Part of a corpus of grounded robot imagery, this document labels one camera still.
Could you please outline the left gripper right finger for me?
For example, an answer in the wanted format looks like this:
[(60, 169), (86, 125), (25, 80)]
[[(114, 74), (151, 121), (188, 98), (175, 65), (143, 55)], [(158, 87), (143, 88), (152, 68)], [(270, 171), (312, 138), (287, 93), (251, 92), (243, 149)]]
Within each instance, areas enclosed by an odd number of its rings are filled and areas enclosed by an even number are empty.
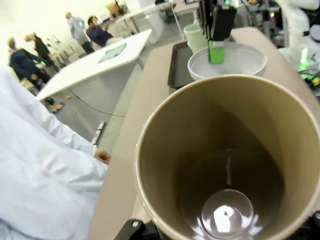
[(307, 221), (307, 239), (320, 240), (320, 212), (315, 212)]

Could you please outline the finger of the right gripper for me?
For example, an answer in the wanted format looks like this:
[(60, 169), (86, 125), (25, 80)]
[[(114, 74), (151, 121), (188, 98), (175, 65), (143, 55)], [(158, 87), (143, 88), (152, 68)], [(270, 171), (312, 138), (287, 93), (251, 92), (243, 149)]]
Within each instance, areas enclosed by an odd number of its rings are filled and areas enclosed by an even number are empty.
[(214, 20), (214, 6), (215, 0), (199, 0), (197, 17), (202, 34), (207, 40), (213, 40), (213, 20)]
[(237, 10), (232, 6), (214, 6), (212, 9), (212, 27), (208, 40), (211, 64), (222, 64), (225, 61), (225, 41), (230, 37), (236, 13)]

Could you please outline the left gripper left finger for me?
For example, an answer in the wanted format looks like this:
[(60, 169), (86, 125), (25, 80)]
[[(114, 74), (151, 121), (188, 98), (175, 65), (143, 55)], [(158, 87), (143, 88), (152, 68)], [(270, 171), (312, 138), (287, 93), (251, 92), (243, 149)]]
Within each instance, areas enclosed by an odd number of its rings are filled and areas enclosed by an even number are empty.
[(129, 219), (124, 223), (114, 240), (163, 240), (164, 236), (150, 220)]

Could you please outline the person's left hand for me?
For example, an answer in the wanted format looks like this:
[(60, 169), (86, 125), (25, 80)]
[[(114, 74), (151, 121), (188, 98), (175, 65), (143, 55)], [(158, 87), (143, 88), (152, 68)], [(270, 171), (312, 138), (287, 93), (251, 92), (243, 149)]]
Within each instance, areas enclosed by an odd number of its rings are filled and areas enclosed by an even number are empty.
[(101, 148), (96, 150), (94, 157), (106, 165), (109, 165), (111, 160), (110, 154)]

